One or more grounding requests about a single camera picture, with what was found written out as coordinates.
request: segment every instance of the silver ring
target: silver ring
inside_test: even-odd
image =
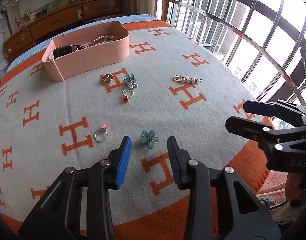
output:
[[[101,135],[102,135],[102,137],[104,137],[104,139],[99,138],[99,136],[101,136],[100,134],[98,134],[99,132],[101,132]],[[100,128],[100,129],[98,129],[98,130],[96,131],[96,133],[95,133],[95,140],[96,140],[97,142],[103,142],[103,141],[106,140],[106,138],[107,138],[107,130],[106,130],[106,129]]]
[[[128,96],[128,95],[127,95],[127,92],[131,92],[132,95],[131,95],[131,96]],[[131,89],[126,89],[126,90],[124,90],[124,91],[122,92],[122,95],[123,95],[123,96],[128,96],[128,97],[131,98],[132,96],[134,96],[134,91],[131,90]]]

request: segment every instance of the metal window bar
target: metal window bar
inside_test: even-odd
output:
[[[266,49],[266,48],[267,48],[267,46],[269,45],[269,42],[271,41],[271,39],[272,39],[272,37],[273,37],[273,34],[274,34],[274,32],[275,32],[275,30],[276,30],[276,28],[277,28],[278,21],[279,21],[280,18],[281,18],[281,14],[282,14],[282,10],[283,10],[284,1],[285,1],[285,0],[281,0],[280,8],[278,9],[278,12],[277,12],[276,17],[275,17],[275,20],[274,20],[274,22],[273,22],[272,28],[271,28],[271,30],[270,30],[270,32],[269,32],[269,34],[268,34],[268,36],[267,36],[267,38],[266,38],[266,40],[265,40],[263,46],[262,46],[263,49]],[[247,80],[247,78],[250,76],[251,72],[254,70],[254,68],[256,67],[256,65],[258,64],[258,62],[260,61],[261,57],[262,57],[262,54],[261,54],[261,53],[259,53],[259,54],[256,56],[256,58],[255,58],[255,60],[253,61],[252,65],[251,65],[250,68],[246,71],[245,75],[244,75],[244,76],[242,77],[242,79],[241,79],[241,81],[242,81],[243,83],[244,83],[244,82]]]
[[[176,4],[176,7],[175,7],[175,4],[174,4],[174,6],[172,8],[172,14],[171,14],[171,18],[170,18],[170,25],[172,25],[172,26],[175,26],[175,24],[176,24],[175,18],[176,18],[178,8],[179,8],[178,4]]]
[[[189,26],[190,26],[190,23],[191,23],[192,14],[193,14],[193,11],[190,10],[189,17],[188,17],[188,23],[186,24],[186,27],[185,27],[185,34],[187,34],[187,32],[189,31]]]
[[[249,11],[249,13],[248,13],[248,15],[247,15],[247,17],[246,17],[245,23],[244,23],[244,25],[243,25],[243,27],[242,27],[242,33],[245,33],[245,31],[246,31],[246,29],[247,29],[247,27],[248,27],[248,25],[249,25],[249,23],[250,23],[252,14],[253,14],[254,9],[255,9],[256,2],[257,2],[257,0],[253,0],[253,1],[252,1],[252,5],[251,5],[251,7],[250,7],[250,11]],[[227,67],[230,65],[230,63],[231,63],[231,61],[232,61],[232,59],[233,59],[233,57],[234,57],[234,55],[235,55],[235,53],[236,53],[236,51],[237,51],[237,48],[238,48],[238,46],[239,46],[240,43],[241,43],[241,41],[242,41],[242,38],[241,38],[241,37],[238,37],[238,38],[237,38],[237,41],[236,41],[236,43],[235,43],[235,45],[234,45],[234,47],[233,47],[233,49],[232,49],[232,51],[231,51],[231,54],[229,55],[228,60],[227,60],[226,63],[225,63],[225,65],[226,65]]]
[[[195,2],[195,6],[198,7],[198,8],[200,8],[202,6],[202,4],[203,4],[203,0],[196,0],[196,2]],[[193,11],[193,10],[191,10],[191,11],[193,12],[192,27],[189,30],[188,35],[191,38],[193,38],[194,37],[193,30],[194,30],[194,26],[196,25],[196,23],[198,21],[199,13],[197,13],[196,11]]]
[[[179,21],[180,10],[181,10],[181,6],[178,5],[177,11],[176,11],[175,23],[174,23],[175,28],[177,27],[177,22]]]
[[[221,0],[212,0],[211,5],[209,7],[209,13],[219,16],[219,12],[218,12],[219,3],[221,3]],[[208,37],[209,37],[210,32],[212,32],[211,31],[212,23],[213,23],[212,19],[206,17],[206,21],[204,22],[204,25],[201,26],[202,29],[200,29],[201,33],[204,32],[203,39],[202,40],[200,39],[199,41],[201,44],[210,43],[210,41],[208,41]]]
[[[225,6],[228,6],[228,3],[229,3],[228,0],[219,0],[218,4],[216,5],[216,12],[215,12],[214,15],[220,17],[221,19],[223,19],[224,16],[225,16],[225,12],[226,12],[224,10],[224,8],[225,8]],[[215,37],[215,35],[216,35],[216,33],[217,33],[218,29],[219,29],[218,22],[213,21],[211,26],[208,29],[207,39],[206,39],[206,41],[203,41],[203,43],[206,42],[208,44],[211,44],[213,39],[214,39],[214,37]]]
[[[251,7],[253,0],[236,0],[236,1],[243,3],[247,5],[248,7]],[[261,13],[262,15],[264,15],[265,17],[267,17],[268,19],[270,19],[272,22],[274,22],[274,19],[277,13],[273,9],[268,7],[267,5],[258,1],[256,3],[255,10]],[[300,32],[295,27],[293,27],[283,17],[280,18],[280,21],[278,22],[278,26],[283,31],[285,31],[286,34],[289,35],[294,40],[294,42],[296,42]],[[303,39],[300,46],[304,46],[305,44],[306,44],[306,40]]]
[[[241,36],[244,40],[246,40],[248,43],[250,43],[252,46],[254,46],[264,57],[266,57],[271,63],[272,65],[279,71],[279,73],[285,78],[286,83],[291,87],[291,89],[293,90],[294,94],[297,96],[297,98],[299,99],[299,101],[301,102],[302,105],[306,105],[305,101],[302,97],[302,95],[299,93],[298,88],[296,87],[296,85],[294,84],[293,80],[290,78],[290,76],[285,72],[285,70],[283,68],[281,68],[281,66],[273,59],[273,57],[271,55],[269,55],[261,46],[259,46],[259,44],[257,44],[255,41],[253,41],[250,37],[248,37],[247,35],[245,35],[244,33],[242,33],[239,29],[235,28],[233,25],[231,25],[230,23],[222,20],[221,18],[210,14],[200,8],[197,8],[195,6],[186,4],[186,3],[182,3],[176,0],[170,0],[170,2],[172,3],[176,3],[180,6],[184,6],[186,8],[189,8],[191,10],[197,11],[200,14],[203,14],[209,18],[211,18],[212,20],[215,20],[221,24],[223,24],[224,26],[226,26],[228,29],[230,29],[231,31],[233,31],[234,33],[236,33],[237,35]]]
[[[193,3],[192,3],[192,0],[188,0],[188,4],[193,4]],[[184,20],[183,20],[183,25],[182,25],[181,32],[183,32],[184,25],[186,25],[186,26],[189,25],[188,15],[187,15],[188,10],[189,10],[189,9],[187,9],[187,8],[186,8],[186,10],[185,10],[185,15],[184,15]]]
[[[226,18],[229,15],[229,11],[230,11],[230,8],[231,8],[232,1],[233,0],[229,0],[229,2],[228,2],[228,6],[226,7],[226,10],[225,10],[225,13],[224,13],[224,16],[223,16],[224,21],[226,21]],[[219,42],[223,27],[224,27],[223,25],[220,25],[219,30],[216,33],[215,40],[214,40],[212,48],[210,50],[211,53],[213,53],[215,51],[215,48],[216,48],[217,43]]]
[[[206,12],[209,12],[209,9],[210,9],[210,6],[211,6],[211,2],[212,2],[212,0],[208,0],[207,1],[207,6],[206,6],[206,9],[205,9]],[[202,22],[201,22],[201,26],[200,26],[200,30],[198,31],[197,38],[196,38],[197,42],[200,42],[201,35],[202,35],[202,30],[204,28],[204,24],[206,22],[206,18],[207,17],[203,16],[203,19],[202,19]]]
[[[300,91],[300,93],[302,93],[303,92],[303,90],[306,88],[306,79],[305,79],[305,81],[303,82],[303,84],[299,87],[299,91]],[[294,100],[297,98],[297,96],[295,95],[295,94],[293,94],[292,96],[291,96],[291,98],[288,100],[289,102],[294,102]]]
[[[306,15],[305,15],[305,20],[304,20],[304,24],[302,27],[302,30],[300,32],[299,38],[297,39],[290,55],[288,56],[288,58],[285,60],[282,68],[286,69],[288,67],[288,65],[290,64],[291,60],[293,59],[294,55],[296,54],[297,49],[300,46],[300,43],[304,37],[304,33],[306,31]],[[275,77],[272,79],[272,81],[267,85],[267,87],[259,94],[259,96],[257,97],[257,100],[260,101],[265,95],[266,93],[274,86],[274,84],[277,82],[277,80],[280,78],[281,74],[277,73],[275,75]]]

